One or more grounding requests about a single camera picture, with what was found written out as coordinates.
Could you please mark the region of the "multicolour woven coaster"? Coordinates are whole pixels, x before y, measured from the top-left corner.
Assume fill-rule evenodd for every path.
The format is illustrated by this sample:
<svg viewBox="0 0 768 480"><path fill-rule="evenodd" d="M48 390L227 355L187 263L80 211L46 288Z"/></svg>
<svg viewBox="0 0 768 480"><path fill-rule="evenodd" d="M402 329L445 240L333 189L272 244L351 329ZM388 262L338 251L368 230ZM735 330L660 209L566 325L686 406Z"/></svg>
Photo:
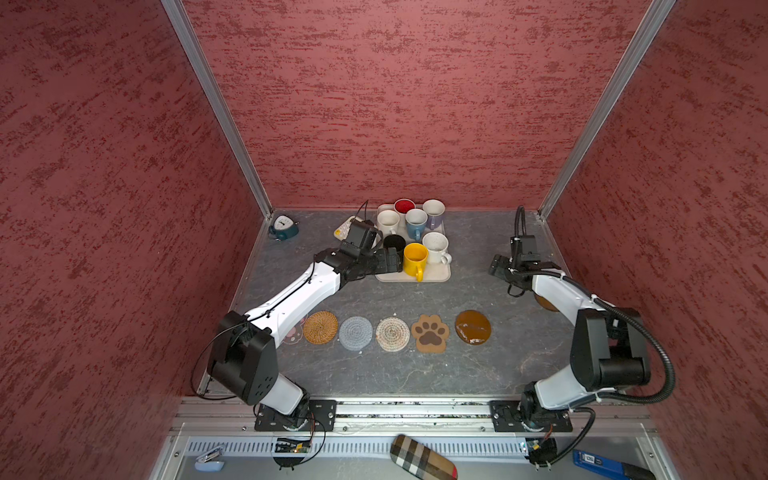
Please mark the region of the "multicolour woven coaster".
<svg viewBox="0 0 768 480"><path fill-rule="evenodd" d="M409 343L410 327L397 317L385 318L377 326L376 340L384 351L399 352Z"/></svg>

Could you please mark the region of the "pink flower coaster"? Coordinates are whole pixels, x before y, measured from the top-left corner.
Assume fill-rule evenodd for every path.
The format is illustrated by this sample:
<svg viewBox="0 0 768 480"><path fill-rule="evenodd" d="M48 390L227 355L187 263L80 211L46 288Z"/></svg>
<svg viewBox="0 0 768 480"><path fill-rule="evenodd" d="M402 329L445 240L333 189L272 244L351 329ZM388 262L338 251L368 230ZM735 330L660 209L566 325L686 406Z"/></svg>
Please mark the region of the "pink flower coaster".
<svg viewBox="0 0 768 480"><path fill-rule="evenodd" d="M295 324L285 335L282 343L286 345L298 344L303 339L303 324L303 320L300 320L297 324Z"/></svg>

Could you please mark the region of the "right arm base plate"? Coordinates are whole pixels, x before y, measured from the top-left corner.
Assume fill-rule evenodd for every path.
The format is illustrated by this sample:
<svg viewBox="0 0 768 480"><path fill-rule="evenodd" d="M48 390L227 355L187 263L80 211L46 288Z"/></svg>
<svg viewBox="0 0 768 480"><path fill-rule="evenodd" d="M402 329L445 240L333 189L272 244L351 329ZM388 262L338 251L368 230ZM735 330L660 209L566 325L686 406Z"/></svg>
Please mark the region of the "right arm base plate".
<svg viewBox="0 0 768 480"><path fill-rule="evenodd" d="M547 410L520 400L492 400L490 418L497 433L567 433L573 426L567 410Z"/></svg>

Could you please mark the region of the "brown round coaster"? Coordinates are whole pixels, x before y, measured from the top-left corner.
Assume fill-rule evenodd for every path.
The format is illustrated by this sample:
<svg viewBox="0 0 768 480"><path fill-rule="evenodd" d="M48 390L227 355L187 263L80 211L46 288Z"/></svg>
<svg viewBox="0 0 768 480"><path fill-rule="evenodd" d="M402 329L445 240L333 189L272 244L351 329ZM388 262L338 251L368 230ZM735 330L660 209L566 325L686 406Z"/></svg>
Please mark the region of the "brown round coaster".
<svg viewBox="0 0 768 480"><path fill-rule="evenodd" d="M559 309L555 305L553 305L549 300L547 300L546 298L544 298L544 297L542 297L542 296L540 296L538 294L535 294L534 298L537 301L537 303L542 308L544 308L545 310L548 310L548 311L551 311L551 312L558 312L559 311Z"/></svg>

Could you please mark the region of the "yellow mug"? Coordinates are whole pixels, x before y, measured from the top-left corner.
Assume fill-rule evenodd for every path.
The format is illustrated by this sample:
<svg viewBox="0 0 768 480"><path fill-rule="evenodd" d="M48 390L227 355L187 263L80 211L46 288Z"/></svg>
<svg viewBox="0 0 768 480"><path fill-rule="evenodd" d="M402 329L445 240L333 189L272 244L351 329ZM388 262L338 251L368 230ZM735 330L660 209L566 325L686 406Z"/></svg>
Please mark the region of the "yellow mug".
<svg viewBox="0 0 768 480"><path fill-rule="evenodd" d="M417 282L422 282L427 265L428 251L418 242L408 244L404 249L403 272Z"/></svg>

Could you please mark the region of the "woven rattan coaster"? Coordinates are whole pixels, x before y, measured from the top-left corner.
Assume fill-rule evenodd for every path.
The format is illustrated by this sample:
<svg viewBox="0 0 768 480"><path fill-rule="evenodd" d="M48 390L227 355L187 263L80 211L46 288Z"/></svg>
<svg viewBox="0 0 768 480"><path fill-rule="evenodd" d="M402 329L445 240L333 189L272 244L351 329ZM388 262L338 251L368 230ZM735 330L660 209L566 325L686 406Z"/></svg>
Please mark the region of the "woven rattan coaster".
<svg viewBox="0 0 768 480"><path fill-rule="evenodd" d="M336 315L329 311L319 311L310 315L303 325L306 340L313 345L323 345L335 339L339 329Z"/></svg>

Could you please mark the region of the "grey knitted coaster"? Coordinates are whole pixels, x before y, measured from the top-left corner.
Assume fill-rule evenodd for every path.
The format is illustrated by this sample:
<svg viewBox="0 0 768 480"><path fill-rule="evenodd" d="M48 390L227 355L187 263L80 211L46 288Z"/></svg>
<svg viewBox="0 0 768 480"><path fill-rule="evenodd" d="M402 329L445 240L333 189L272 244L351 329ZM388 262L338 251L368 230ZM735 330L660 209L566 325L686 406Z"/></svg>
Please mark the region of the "grey knitted coaster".
<svg viewBox="0 0 768 480"><path fill-rule="evenodd" d="M346 319L339 328L339 341L349 351L361 351L373 338L371 322L361 316Z"/></svg>

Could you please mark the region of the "paw shaped cork coaster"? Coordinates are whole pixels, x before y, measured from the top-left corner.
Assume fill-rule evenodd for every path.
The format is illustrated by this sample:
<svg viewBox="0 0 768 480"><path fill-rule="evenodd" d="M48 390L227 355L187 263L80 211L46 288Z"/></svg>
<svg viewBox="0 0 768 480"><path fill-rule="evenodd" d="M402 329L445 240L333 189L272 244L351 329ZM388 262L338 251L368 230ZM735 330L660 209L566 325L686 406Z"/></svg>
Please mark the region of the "paw shaped cork coaster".
<svg viewBox="0 0 768 480"><path fill-rule="evenodd" d="M442 354L447 349L450 328L438 315L421 315L411 325L411 335L420 353Z"/></svg>

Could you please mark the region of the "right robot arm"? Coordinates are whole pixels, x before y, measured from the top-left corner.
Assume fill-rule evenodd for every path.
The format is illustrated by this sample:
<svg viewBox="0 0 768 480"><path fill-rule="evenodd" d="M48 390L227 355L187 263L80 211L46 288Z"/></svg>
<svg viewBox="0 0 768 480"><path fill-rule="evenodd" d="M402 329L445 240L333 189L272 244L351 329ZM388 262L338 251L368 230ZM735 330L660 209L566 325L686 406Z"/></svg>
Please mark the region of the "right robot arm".
<svg viewBox="0 0 768 480"><path fill-rule="evenodd" d="M624 320L637 320L636 312L600 305L596 295L552 262L497 255L489 274L543 298L574 326L569 365L529 384L521 397L522 410L563 410L650 381L646 339Z"/></svg>

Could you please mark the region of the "dark brown glossy coaster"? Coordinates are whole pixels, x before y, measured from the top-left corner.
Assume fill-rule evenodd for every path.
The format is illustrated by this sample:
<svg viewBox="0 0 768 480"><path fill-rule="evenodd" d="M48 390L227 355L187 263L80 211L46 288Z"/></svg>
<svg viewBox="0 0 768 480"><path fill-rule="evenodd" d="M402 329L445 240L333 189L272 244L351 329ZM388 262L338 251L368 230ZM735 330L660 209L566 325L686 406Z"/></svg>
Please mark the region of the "dark brown glossy coaster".
<svg viewBox="0 0 768 480"><path fill-rule="evenodd" d="M490 338L492 326L481 312L465 310L455 320L455 331L463 342L469 345L481 345Z"/></svg>

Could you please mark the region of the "white speckled mug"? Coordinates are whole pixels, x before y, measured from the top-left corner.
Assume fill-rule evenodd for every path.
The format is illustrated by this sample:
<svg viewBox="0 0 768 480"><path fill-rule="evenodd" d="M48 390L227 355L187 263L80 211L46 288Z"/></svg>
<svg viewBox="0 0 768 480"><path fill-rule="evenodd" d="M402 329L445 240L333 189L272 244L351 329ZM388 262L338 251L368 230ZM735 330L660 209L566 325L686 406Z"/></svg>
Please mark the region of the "white speckled mug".
<svg viewBox="0 0 768 480"><path fill-rule="evenodd" d="M440 232L429 232L422 238L422 245L428 251L428 265L450 265L452 256L448 252L449 240Z"/></svg>

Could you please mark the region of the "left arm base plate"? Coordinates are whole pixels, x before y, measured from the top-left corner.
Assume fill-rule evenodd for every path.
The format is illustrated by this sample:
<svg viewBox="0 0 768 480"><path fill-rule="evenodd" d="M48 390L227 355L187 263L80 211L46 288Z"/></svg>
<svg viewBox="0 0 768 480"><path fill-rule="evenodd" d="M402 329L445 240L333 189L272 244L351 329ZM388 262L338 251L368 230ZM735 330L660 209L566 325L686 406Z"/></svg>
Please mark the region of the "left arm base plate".
<svg viewBox="0 0 768 480"><path fill-rule="evenodd" d="M257 432L332 432L336 420L338 402L328 399L309 399L299 403L288 414L259 405L255 410L254 430Z"/></svg>

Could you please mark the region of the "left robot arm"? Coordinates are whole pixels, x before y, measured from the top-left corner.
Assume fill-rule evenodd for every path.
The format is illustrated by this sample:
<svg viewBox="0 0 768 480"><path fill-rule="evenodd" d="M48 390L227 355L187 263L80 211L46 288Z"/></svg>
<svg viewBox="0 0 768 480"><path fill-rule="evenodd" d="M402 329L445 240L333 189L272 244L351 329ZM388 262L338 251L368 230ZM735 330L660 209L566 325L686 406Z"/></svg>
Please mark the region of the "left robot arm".
<svg viewBox="0 0 768 480"><path fill-rule="evenodd" d="M369 275L399 273L394 248L351 256L339 249L317 253L292 284L244 314L231 311L212 340L206 371L234 397L284 416L305 416L308 394L279 372L277 348L311 310L347 283Z"/></svg>

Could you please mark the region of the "black mug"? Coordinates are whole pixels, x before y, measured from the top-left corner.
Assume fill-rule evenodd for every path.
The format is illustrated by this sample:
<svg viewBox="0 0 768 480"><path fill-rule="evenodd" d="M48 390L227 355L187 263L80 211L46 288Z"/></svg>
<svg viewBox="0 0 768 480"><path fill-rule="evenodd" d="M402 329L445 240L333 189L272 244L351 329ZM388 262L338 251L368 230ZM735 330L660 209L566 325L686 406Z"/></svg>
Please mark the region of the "black mug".
<svg viewBox="0 0 768 480"><path fill-rule="evenodd" d="M404 237L391 234L384 238L383 247L386 249L394 249L398 253L402 253L407 245L407 241Z"/></svg>

